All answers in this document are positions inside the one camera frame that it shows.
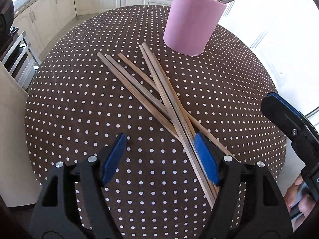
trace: finger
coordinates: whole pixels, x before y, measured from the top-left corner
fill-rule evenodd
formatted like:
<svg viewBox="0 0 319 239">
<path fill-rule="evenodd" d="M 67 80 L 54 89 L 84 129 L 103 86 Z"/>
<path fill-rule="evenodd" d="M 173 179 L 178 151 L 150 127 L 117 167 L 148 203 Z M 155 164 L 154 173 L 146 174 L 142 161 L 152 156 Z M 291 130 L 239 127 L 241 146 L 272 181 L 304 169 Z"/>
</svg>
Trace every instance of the finger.
<svg viewBox="0 0 319 239">
<path fill-rule="evenodd" d="M 299 176 L 295 180 L 295 185 L 300 185 L 300 184 L 302 184 L 302 182 L 303 182 L 303 178 L 302 178 L 301 174 L 299 174 Z"/>
<path fill-rule="evenodd" d="M 305 221 L 306 217 L 304 215 L 302 215 L 301 217 L 299 217 L 296 222 L 295 225 L 293 226 L 293 230 L 297 230 L 297 228 Z"/>
<path fill-rule="evenodd" d="M 284 196 L 284 200 L 286 202 L 287 207 L 292 207 L 297 199 L 298 195 L 298 186 L 293 184 L 290 188 L 288 188 L 286 195 Z"/>
<path fill-rule="evenodd" d="M 300 212 L 302 212 L 305 215 L 305 217 L 307 217 L 309 216 L 310 212 L 312 211 L 315 205 L 316 205 L 315 200 L 310 195 L 307 194 L 302 197 L 298 207 Z"/>
</svg>

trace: metal screw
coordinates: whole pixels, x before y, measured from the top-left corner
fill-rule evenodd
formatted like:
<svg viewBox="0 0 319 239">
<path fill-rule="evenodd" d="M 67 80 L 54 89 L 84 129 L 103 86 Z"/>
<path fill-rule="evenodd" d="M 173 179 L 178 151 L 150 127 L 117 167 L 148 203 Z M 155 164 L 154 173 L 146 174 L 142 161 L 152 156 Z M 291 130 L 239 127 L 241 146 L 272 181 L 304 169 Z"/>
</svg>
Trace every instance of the metal screw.
<svg viewBox="0 0 319 239">
<path fill-rule="evenodd" d="M 258 167 L 263 168 L 265 167 L 265 163 L 262 161 L 257 162 Z"/>
<path fill-rule="evenodd" d="M 61 168 L 63 166 L 63 162 L 59 161 L 55 164 L 55 167 Z"/>
<path fill-rule="evenodd" d="M 87 159 L 90 163 L 93 163 L 97 160 L 97 157 L 96 156 L 90 156 L 88 159 Z"/>
<path fill-rule="evenodd" d="M 297 133 L 298 133 L 297 129 L 293 129 L 293 130 L 291 131 L 291 134 L 292 134 L 293 136 L 297 135 Z"/>
<path fill-rule="evenodd" d="M 226 162 L 231 162 L 232 161 L 232 157 L 231 156 L 224 156 L 224 160 Z"/>
</svg>

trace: brown tablecloth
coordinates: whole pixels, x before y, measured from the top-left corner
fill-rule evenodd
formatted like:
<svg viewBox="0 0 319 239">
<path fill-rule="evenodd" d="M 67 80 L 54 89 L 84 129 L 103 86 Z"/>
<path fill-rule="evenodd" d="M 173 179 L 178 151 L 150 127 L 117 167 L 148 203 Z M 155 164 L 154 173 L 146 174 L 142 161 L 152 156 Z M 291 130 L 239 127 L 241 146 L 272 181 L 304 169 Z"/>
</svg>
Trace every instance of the brown tablecloth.
<svg viewBox="0 0 319 239">
<path fill-rule="evenodd" d="M 102 64 L 97 52 L 126 66 L 117 56 L 121 52 L 149 75 L 138 48 L 147 42 L 185 109 L 237 159 L 264 161 L 275 178 L 285 159 L 286 137 L 260 111 L 262 98 L 276 89 L 253 52 L 217 26 L 203 54 L 178 54 L 163 42 L 168 13 L 165 6 L 122 7 L 78 25 L 43 61 L 26 105 L 29 157 L 40 183 L 57 161 L 77 163 L 111 144 L 119 132 L 127 135 L 127 150 L 103 189 L 125 238 L 196 238 L 210 207 L 182 145 Z M 82 223 L 89 228 L 81 187 L 76 187 Z M 242 184 L 232 227 L 240 220 L 244 188 Z"/>
</svg>

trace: white chair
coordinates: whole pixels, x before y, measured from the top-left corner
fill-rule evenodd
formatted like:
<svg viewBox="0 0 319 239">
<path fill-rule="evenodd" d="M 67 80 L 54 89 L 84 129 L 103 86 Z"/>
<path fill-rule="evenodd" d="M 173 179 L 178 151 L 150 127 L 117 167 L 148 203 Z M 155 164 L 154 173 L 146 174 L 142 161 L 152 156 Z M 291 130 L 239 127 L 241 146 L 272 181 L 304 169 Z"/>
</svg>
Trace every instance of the white chair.
<svg viewBox="0 0 319 239">
<path fill-rule="evenodd" d="M 0 59 L 2 64 L 5 65 L 18 46 L 20 49 L 22 49 L 22 51 L 8 71 L 12 75 L 17 66 L 22 64 L 19 71 L 14 76 L 14 79 L 24 90 L 26 90 L 35 74 L 34 67 L 40 66 L 41 61 L 32 49 L 31 43 L 29 42 L 25 31 L 19 35 L 13 45 L 7 49 L 7 52 L 2 55 L 2 58 Z"/>
</svg>

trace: pink cylindrical container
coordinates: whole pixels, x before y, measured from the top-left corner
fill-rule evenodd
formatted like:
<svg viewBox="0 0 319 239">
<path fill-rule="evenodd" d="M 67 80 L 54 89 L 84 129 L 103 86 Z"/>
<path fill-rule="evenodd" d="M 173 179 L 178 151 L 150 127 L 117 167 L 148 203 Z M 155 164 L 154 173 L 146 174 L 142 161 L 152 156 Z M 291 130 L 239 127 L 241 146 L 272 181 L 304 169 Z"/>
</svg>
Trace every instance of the pink cylindrical container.
<svg viewBox="0 0 319 239">
<path fill-rule="evenodd" d="M 187 56 L 203 53 L 225 8 L 226 4 L 216 0 L 173 0 L 164 42 Z"/>
</svg>

